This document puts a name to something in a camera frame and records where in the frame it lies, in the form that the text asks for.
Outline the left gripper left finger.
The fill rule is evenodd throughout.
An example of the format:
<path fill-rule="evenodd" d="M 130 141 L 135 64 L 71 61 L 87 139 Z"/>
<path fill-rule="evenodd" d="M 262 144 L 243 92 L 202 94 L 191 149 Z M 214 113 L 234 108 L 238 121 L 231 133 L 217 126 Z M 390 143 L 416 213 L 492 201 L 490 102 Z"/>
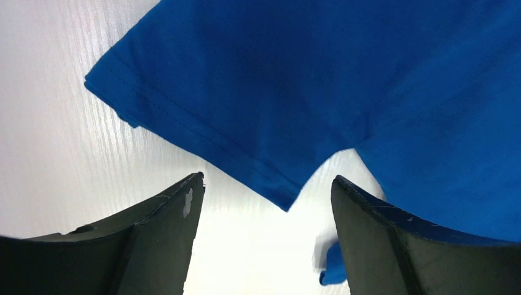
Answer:
<path fill-rule="evenodd" d="M 2 294 L 182 294 L 205 186 L 192 173 L 68 234 L 1 238 Z"/>

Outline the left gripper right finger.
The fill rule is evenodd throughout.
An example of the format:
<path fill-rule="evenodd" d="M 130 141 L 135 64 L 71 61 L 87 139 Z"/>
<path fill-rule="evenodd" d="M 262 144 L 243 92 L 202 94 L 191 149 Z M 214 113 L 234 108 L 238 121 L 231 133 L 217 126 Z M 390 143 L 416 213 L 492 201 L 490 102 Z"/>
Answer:
<path fill-rule="evenodd" d="M 331 205 L 351 294 L 519 294 L 520 244 L 439 226 L 343 176 Z"/>

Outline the blue printed t-shirt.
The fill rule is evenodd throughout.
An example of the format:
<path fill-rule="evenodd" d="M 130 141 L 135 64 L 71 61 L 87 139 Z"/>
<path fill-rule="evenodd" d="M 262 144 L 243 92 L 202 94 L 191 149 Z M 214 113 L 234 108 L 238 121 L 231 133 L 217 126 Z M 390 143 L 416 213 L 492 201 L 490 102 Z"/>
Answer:
<path fill-rule="evenodd" d="M 85 87 L 284 211 L 353 148 L 391 204 L 520 241 L 519 1 L 160 1 Z"/>

